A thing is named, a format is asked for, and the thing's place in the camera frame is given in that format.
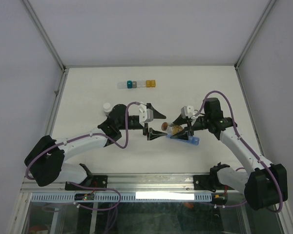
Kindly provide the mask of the blue weekly pill organizer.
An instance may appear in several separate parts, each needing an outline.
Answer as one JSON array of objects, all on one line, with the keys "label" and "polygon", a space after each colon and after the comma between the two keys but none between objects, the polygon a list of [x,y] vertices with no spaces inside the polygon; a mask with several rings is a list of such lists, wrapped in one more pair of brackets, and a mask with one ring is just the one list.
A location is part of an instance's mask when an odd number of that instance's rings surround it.
[{"label": "blue weekly pill organizer", "polygon": [[176,140],[176,141],[180,141],[180,142],[183,142],[183,143],[188,143],[188,144],[195,145],[195,146],[198,146],[199,141],[200,141],[200,139],[198,137],[195,137],[195,136],[189,136],[188,139],[171,138],[171,136],[172,136],[171,134],[167,134],[166,138]]}]

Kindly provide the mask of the amber pill bottle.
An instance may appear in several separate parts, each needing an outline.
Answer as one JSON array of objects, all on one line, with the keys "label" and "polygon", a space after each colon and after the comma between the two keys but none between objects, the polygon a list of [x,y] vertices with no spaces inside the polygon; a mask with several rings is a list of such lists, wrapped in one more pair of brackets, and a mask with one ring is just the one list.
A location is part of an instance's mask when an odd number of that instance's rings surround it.
[{"label": "amber pill bottle", "polygon": [[161,125],[162,131],[166,132],[169,135],[175,135],[181,131],[183,131],[183,127],[171,122],[163,122]]}]

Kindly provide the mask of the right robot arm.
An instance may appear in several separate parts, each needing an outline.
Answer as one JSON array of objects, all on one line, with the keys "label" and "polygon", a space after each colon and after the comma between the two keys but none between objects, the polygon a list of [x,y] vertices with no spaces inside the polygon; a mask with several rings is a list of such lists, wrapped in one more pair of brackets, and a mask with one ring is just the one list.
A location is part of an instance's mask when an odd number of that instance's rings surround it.
[{"label": "right robot arm", "polygon": [[222,142],[239,160],[245,172],[218,163],[209,170],[209,175],[199,185],[211,192],[228,186],[240,193],[253,210],[283,205],[288,199],[287,171],[282,164],[273,164],[257,153],[238,132],[233,117],[224,117],[219,99],[204,101],[203,114],[193,106],[184,106],[174,121],[186,127],[172,135],[174,139],[189,140],[195,131],[208,130]]}]

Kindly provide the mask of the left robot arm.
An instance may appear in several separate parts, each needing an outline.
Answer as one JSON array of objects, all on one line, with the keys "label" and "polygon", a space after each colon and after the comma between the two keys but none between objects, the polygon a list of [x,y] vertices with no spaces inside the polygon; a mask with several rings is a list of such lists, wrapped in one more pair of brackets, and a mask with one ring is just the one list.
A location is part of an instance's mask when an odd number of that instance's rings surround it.
[{"label": "left robot arm", "polygon": [[165,136],[148,126],[155,119],[167,117],[151,103],[103,105],[106,119],[96,128],[75,137],[53,139],[43,136],[25,158],[25,177],[44,187],[53,182],[72,182],[81,189],[92,185],[93,175],[84,164],[72,165],[67,160],[94,149],[115,145],[125,149],[130,130],[141,130],[148,140]]}]

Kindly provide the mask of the white cap pill bottle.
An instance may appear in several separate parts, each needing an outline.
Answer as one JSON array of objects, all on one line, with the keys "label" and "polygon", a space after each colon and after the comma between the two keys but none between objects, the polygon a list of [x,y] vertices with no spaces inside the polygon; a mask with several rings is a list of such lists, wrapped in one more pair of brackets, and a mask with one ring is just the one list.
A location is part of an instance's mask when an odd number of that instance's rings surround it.
[{"label": "white cap pill bottle", "polygon": [[105,116],[108,116],[110,114],[110,112],[112,111],[112,106],[110,103],[106,102],[103,104],[103,111]]}]

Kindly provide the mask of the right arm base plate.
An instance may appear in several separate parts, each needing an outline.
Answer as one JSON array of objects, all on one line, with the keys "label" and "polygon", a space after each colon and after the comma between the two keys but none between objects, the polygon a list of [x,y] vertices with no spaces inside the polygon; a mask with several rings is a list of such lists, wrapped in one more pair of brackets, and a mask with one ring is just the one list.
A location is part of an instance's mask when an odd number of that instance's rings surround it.
[{"label": "right arm base plate", "polygon": [[232,190],[233,188],[220,184],[220,183],[216,183],[212,177],[208,174],[201,174],[201,175],[194,175],[193,176],[193,186],[194,186],[194,190],[195,191],[200,191],[200,190],[208,190],[211,192],[216,192],[217,190],[225,190],[227,188],[227,190]]}]

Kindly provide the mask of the aluminium front rail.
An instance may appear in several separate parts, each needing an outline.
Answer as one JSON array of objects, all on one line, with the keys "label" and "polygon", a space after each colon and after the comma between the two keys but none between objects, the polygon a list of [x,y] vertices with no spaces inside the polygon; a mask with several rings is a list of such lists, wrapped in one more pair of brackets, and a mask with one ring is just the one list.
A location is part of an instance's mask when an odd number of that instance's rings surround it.
[{"label": "aluminium front rail", "polygon": [[[208,173],[174,173],[174,174],[107,174],[99,173],[94,175],[107,175],[107,188],[115,189],[121,193],[130,192],[207,192],[207,190],[195,191],[193,188],[193,176]],[[47,192],[68,192],[64,189],[65,181],[53,182],[40,187],[36,181],[24,179],[21,192],[23,193],[47,193]]]}]

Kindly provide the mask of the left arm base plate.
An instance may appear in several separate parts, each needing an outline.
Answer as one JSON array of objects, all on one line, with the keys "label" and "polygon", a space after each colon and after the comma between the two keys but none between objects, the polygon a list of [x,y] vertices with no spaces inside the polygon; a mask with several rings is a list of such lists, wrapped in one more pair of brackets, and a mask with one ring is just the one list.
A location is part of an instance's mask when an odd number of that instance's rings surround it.
[{"label": "left arm base plate", "polygon": [[89,187],[90,190],[95,188],[107,188],[107,175],[85,175],[71,176],[65,183],[66,191],[81,191],[83,188],[76,186],[78,184],[83,187]]}]

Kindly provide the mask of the left aluminium frame post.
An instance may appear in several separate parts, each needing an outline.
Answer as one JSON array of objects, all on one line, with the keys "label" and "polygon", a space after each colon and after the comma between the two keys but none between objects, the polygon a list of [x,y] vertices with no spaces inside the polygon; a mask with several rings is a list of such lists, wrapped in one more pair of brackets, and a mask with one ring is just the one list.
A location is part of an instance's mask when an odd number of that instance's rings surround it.
[{"label": "left aluminium frame post", "polygon": [[31,2],[29,0],[20,0],[20,2],[22,3],[22,5],[23,5],[25,11],[27,12],[29,18],[33,22],[33,24],[34,24],[36,30],[38,31],[41,39],[43,40],[44,44],[46,45],[49,53],[53,57],[53,59],[56,62],[56,64],[59,66],[60,70],[64,73],[66,71],[66,66],[65,66],[63,60],[61,59],[59,53],[57,52],[53,42],[51,41],[47,31],[45,30],[41,20],[39,19],[39,17],[37,15],[33,5],[31,4]]}]

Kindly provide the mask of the aluminium frame post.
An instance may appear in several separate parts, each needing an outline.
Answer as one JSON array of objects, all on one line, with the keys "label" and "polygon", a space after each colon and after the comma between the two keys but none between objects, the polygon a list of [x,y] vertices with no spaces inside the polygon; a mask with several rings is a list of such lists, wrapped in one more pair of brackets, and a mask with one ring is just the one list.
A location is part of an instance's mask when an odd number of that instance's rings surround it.
[{"label": "aluminium frame post", "polygon": [[275,7],[277,0],[269,0],[266,4],[262,14],[260,15],[255,27],[253,28],[245,46],[242,49],[242,52],[240,53],[236,63],[234,64],[235,70],[238,70],[240,65],[242,64],[244,58],[246,57],[248,51],[252,47],[257,35],[259,34],[261,28],[263,27],[264,23],[266,22],[266,19],[270,15],[271,11]]},{"label": "aluminium frame post", "polygon": [[34,24],[36,30],[38,31],[41,39],[43,40],[44,44],[46,45],[49,53],[53,57],[53,59],[56,62],[56,64],[59,66],[60,70],[64,73],[66,71],[66,66],[65,66],[63,60],[61,59],[59,53],[57,52],[53,42],[51,41],[47,31],[45,30],[41,20],[39,19],[39,17],[37,15],[33,5],[31,4],[31,2],[29,0],[20,0],[20,2],[22,3],[22,5],[23,5],[25,11],[27,12],[29,18],[33,22],[33,24]]}]

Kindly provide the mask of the right aluminium frame post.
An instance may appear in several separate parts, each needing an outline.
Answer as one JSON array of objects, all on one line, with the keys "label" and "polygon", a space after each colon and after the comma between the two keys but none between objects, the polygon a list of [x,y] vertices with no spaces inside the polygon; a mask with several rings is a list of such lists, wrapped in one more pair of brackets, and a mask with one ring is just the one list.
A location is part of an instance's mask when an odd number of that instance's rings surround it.
[{"label": "right aluminium frame post", "polygon": [[257,35],[259,34],[261,28],[263,27],[264,23],[266,22],[266,19],[270,15],[271,11],[275,7],[277,0],[269,0],[266,4],[262,14],[260,15],[255,27],[253,28],[245,46],[242,49],[242,52],[240,53],[236,63],[234,64],[235,70],[238,70],[240,65],[242,64],[244,58],[246,57],[248,51],[252,47]]}]

